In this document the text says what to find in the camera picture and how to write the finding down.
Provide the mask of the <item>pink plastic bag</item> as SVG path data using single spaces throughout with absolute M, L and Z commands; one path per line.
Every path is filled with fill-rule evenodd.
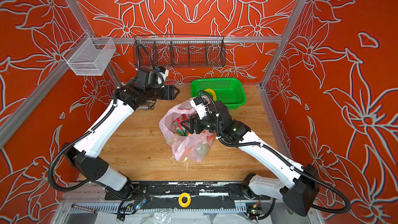
M 201 162 L 210 150 L 212 133 L 202 131 L 200 134 L 191 134 L 181 124 L 195 113 L 196 110 L 190 101 L 186 100 L 168 110 L 159 122 L 159 128 L 177 161 L 187 157 L 192 161 Z

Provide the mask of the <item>pink dragon fruit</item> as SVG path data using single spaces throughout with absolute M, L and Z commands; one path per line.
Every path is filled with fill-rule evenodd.
M 187 120 L 187 116 L 186 115 L 180 115 L 174 122 L 173 125 L 175 127 L 176 130 L 176 134 L 180 135 L 180 136 L 187 136 L 188 135 L 188 131 L 186 130 L 186 128 L 181 124 L 182 121 Z

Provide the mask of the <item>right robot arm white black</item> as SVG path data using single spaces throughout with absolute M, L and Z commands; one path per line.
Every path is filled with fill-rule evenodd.
M 320 180 L 318 170 L 295 162 L 263 141 L 249 126 L 231 117 L 221 101 L 207 101 L 195 97 L 189 101 L 194 113 L 181 124 L 191 134 L 209 131 L 227 147 L 238 148 L 251 155 L 277 176 L 274 182 L 256 174 L 247 177 L 249 190 L 257 196 L 282 200 L 294 213 L 306 216 L 311 208 L 332 214 L 345 214 L 351 210 L 348 198 L 330 184 Z M 315 205 L 320 187 L 337 196 L 343 207 L 327 208 Z

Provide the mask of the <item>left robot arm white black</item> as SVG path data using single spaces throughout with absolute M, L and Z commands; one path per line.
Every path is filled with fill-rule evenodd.
M 126 85 L 117 87 L 110 105 L 100 118 L 81 137 L 65 144 L 55 156 L 48 169 L 50 186 L 59 192 L 70 192 L 92 182 L 121 201 L 132 200 L 138 193 L 132 181 L 99 155 L 119 126 L 140 107 L 153 109 L 158 100 L 176 99 L 179 89 L 165 84 L 168 75 L 169 70 L 162 66 L 139 68 L 136 76 Z M 86 180 L 71 187 L 57 184 L 55 170 L 61 157 L 65 157 Z

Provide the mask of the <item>yellow banana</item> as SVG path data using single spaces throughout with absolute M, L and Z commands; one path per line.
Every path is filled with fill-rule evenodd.
M 212 99 L 213 99 L 214 101 L 217 100 L 217 96 L 216 96 L 216 93 L 215 93 L 214 90 L 208 88 L 208 89 L 205 89 L 205 91 L 211 95 L 211 97 L 212 97 Z

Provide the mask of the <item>green plastic basket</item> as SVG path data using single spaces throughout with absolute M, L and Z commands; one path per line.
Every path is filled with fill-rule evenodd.
M 190 88 L 192 97 L 198 96 L 200 90 L 213 90 L 217 101 L 221 101 L 229 110 L 236 110 L 247 101 L 243 85 L 236 78 L 196 79 L 191 83 Z

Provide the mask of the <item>yellow tape roll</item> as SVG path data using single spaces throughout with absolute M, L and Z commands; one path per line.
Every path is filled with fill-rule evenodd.
M 187 208 L 191 204 L 191 196 L 188 193 L 183 192 L 178 198 L 178 204 L 182 208 Z

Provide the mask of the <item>metal wrench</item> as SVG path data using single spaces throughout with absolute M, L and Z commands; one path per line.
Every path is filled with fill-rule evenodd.
M 71 208 L 75 208 L 75 209 L 79 209 L 79 210 L 82 210 L 82 211 L 89 212 L 89 213 L 91 213 L 93 215 L 97 215 L 98 214 L 98 210 L 95 209 L 95 208 L 89 208 L 89 207 L 85 207 L 85 206 L 80 206 L 80 205 L 77 205 L 75 203 L 71 204 L 70 207 Z

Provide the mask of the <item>clear plastic wall bin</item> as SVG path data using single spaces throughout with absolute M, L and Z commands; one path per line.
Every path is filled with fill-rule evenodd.
M 77 76 L 101 76 L 115 52 L 112 38 L 97 40 L 85 32 L 71 44 L 62 58 Z

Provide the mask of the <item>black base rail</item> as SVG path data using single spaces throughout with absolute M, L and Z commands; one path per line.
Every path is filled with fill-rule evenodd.
M 143 203 L 139 214 L 160 211 L 245 213 L 254 205 L 267 209 L 270 197 L 255 196 L 240 181 L 138 181 L 140 192 L 130 203 Z

